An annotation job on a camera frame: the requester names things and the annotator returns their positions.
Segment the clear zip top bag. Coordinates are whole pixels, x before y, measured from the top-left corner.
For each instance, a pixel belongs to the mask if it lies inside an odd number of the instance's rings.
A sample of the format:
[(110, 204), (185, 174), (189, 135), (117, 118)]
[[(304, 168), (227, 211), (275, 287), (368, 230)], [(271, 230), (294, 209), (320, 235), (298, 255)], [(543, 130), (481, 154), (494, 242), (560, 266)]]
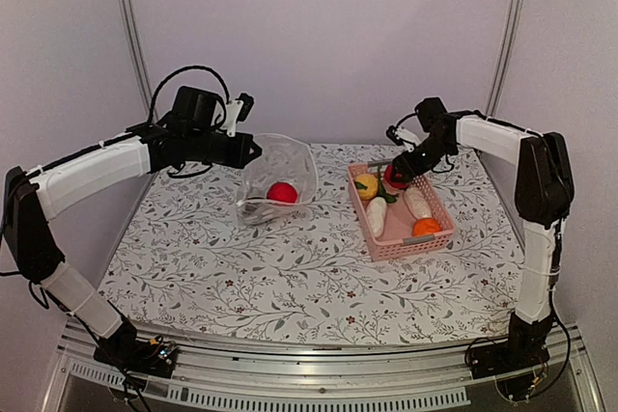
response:
[[(244, 225), (260, 225), (309, 206), (319, 185), (310, 147), (275, 133), (257, 134), (254, 142), (262, 149), (262, 154), (242, 171), (235, 203), (238, 220)], [(295, 190), (294, 202), (267, 197), (277, 182), (289, 184)]]

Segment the orange toy fruit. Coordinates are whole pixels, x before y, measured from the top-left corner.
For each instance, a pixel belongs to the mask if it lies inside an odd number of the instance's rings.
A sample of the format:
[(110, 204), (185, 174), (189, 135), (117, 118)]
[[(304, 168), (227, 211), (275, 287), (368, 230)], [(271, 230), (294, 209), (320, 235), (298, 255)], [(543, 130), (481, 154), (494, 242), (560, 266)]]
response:
[(432, 235), (435, 233), (440, 233), (441, 231), (442, 227), (440, 223), (434, 219), (434, 217), (426, 217), (416, 220), (411, 229), (414, 237)]

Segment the aluminium front rail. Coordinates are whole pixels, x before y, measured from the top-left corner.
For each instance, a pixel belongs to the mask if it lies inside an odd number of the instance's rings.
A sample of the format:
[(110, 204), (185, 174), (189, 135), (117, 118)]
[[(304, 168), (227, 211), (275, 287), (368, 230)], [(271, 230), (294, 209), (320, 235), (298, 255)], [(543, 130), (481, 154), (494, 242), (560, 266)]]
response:
[(53, 356), (45, 411), (605, 411), (576, 326), (548, 336), (541, 394), (501, 396), (527, 374), (475, 378), (465, 342), (418, 345), (312, 345), (258, 342), (140, 324), (178, 346), (168, 378), (141, 376), (136, 395), (94, 358), (85, 330), (69, 322)]

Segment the aluminium frame post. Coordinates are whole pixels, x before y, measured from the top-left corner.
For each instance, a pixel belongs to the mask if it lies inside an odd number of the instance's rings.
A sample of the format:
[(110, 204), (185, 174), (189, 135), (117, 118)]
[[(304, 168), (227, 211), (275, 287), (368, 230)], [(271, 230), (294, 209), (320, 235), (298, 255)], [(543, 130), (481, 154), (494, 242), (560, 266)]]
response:
[(501, 45), (499, 47), (492, 84), (490, 86), (489, 96), (485, 108), (485, 113), (488, 116), (493, 117), (497, 114), (513, 49), (515, 47), (523, 3), (524, 0), (509, 0), (508, 3)]
[(147, 117), (151, 116), (155, 121), (158, 118), (156, 110), (151, 110), (151, 99), (154, 93), (146, 64), (137, 18), (132, 0), (117, 0), (123, 28), (126, 36), (129, 59), (132, 64), (138, 92)]

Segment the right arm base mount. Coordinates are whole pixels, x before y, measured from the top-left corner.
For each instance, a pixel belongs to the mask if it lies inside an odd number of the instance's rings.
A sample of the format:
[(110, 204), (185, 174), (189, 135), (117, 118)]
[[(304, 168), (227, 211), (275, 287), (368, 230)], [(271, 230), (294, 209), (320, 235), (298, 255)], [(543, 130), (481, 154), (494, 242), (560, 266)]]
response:
[(487, 337), (473, 340), (464, 352), (464, 363), (474, 379), (506, 374), (545, 365), (550, 357), (543, 346), (531, 350), (511, 350), (506, 341)]

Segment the yellow toy fruit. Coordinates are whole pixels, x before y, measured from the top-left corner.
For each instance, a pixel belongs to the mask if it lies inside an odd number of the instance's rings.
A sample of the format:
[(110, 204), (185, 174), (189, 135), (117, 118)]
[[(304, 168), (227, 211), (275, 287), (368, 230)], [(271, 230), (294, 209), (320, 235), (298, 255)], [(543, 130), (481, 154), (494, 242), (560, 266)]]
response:
[(361, 201), (369, 202), (379, 193), (379, 180), (375, 174), (360, 174), (353, 179), (353, 184)]

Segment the red toy strawberry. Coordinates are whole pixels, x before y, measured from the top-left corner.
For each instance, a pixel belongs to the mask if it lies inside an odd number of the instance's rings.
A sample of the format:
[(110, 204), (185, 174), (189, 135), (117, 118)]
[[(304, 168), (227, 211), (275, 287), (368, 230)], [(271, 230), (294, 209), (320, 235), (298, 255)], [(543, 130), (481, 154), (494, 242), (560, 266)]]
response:
[(409, 187), (409, 182), (404, 181), (402, 175), (394, 171), (392, 164), (385, 168), (382, 181), (385, 187), (390, 190), (406, 190)]

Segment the white toy radish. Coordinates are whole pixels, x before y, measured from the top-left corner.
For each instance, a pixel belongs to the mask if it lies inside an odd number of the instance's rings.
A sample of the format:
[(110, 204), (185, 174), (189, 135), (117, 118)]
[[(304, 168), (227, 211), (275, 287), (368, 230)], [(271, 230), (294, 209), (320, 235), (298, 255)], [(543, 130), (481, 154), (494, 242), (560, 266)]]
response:
[(418, 187), (414, 185), (409, 186), (404, 192), (404, 200), (410, 214), (415, 219), (425, 219), (433, 216), (428, 201)]
[(367, 224), (371, 234), (375, 238), (380, 238), (384, 231), (385, 216), (387, 212), (387, 202), (383, 197), (376, 197), (370, 201), (366, 209)]

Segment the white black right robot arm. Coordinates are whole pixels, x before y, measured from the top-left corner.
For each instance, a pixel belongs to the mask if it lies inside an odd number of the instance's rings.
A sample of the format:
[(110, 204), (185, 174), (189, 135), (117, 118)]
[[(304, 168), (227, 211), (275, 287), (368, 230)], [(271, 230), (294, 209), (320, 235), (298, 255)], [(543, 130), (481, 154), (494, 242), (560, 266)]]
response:
[(395, 174), (416, 179), (461, 147), (480, 151), (516, 169), (515, 206), (524, 229), (524, 261), (520, 295), (509, 322), (509, 341), (499, 361), (509, 370), (533, 358), (557, 320), (553, 292), (560, 274), (562, 235), (575, 196), (574, 179), (564, 137), (539, 133), (484, 115), (478, 110), (449, 112), (438, 97), (418, 103), (412, 117), (426, 138), (415, 141), (401, 123), (386, 130), (404, 151), (393, 159)]

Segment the white toy radish right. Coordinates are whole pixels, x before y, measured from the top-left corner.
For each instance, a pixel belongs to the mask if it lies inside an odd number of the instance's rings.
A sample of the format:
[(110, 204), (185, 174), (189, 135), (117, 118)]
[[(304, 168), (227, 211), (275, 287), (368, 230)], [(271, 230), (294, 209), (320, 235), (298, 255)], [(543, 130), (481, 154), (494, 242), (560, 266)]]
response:
[(418, 187), (414, 185), (409, 186), (404, 192), (404, 200), (410, 214), (415, 219), (425, 219), (433, 216), (428, 201)]

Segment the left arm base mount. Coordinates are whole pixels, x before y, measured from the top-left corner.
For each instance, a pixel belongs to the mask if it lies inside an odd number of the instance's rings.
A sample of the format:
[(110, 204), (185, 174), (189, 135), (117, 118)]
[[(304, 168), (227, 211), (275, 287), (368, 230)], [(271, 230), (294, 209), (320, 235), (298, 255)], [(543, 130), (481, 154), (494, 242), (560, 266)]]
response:
[(178, 354), (178, 345), (161, 336), (143, 341), (134, 332), (119, 331), (108, 339), (98, 339), (94, 359), (118, 371), (171, 378)]

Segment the pink plastic basket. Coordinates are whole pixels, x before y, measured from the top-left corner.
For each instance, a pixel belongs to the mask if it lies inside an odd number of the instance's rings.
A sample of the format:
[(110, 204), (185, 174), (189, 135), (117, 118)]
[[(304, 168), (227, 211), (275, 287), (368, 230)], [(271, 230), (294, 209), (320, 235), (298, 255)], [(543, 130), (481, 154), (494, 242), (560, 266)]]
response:
[(357, 214), (372, 260), (394, 260), (444, 248), (450, 241), (456, 226), (431, 183), (423, 176), (414, 179), (412, 184), (420, 189), (441, 230), (433, 234), (413, 236), (412, 227), (415, 217), (405, 201), (398, 199), (395, 204), (387, 207), (383, 234), (380, 237), (375, 237), (371, 232), (366, 214), (366, 207), (369, 202), (359, 197), (353, 181), (356, 176), (373, 173), (377, 167), (385, 167), (389, 163), (389, 160), (382, 160), (356, 163), (347, 167), (351, 203)]

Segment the right aluminium frame post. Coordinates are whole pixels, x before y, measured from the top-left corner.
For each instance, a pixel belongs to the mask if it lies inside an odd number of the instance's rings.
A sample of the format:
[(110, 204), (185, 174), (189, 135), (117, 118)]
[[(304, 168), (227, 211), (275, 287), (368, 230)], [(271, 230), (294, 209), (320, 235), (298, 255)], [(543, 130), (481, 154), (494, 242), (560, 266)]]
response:
[(508, 3), (501, 45), (499, 47), (492, 84), (490, 86), (489, 96), (485, 108), (485, 113), (488, 116), (493, 117), (497, 114), (513, 49), (515, 47), (523, 3), (524, 0), (509, 0)]

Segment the floral patterned table mat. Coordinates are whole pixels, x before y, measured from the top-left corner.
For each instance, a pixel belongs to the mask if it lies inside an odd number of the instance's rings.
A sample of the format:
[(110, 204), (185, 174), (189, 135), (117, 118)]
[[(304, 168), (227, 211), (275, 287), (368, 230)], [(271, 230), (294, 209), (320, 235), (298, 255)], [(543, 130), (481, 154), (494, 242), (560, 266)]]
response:
[(386, 145), (314, 145), (311, 205), (260, 226), (238, 223), (236, 170), (155, 178), (100, 293), (135, 321), (291, 343), (439, 343), (503, 335), (522, 250), (473, 151), (431, 179), (456, 229), (438, 251), (371, 259), (348, 192), (348, 165)]

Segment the red toy tomato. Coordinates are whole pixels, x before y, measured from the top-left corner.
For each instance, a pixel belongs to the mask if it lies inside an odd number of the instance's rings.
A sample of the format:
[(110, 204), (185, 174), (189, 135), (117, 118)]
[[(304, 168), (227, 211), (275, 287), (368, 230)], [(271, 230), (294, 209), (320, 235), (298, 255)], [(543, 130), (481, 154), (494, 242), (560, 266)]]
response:
[(290, 183), (278, 181), (269, 188), (267, 199), (279, 203), (295, 204), (298, 201), (298, 192)]

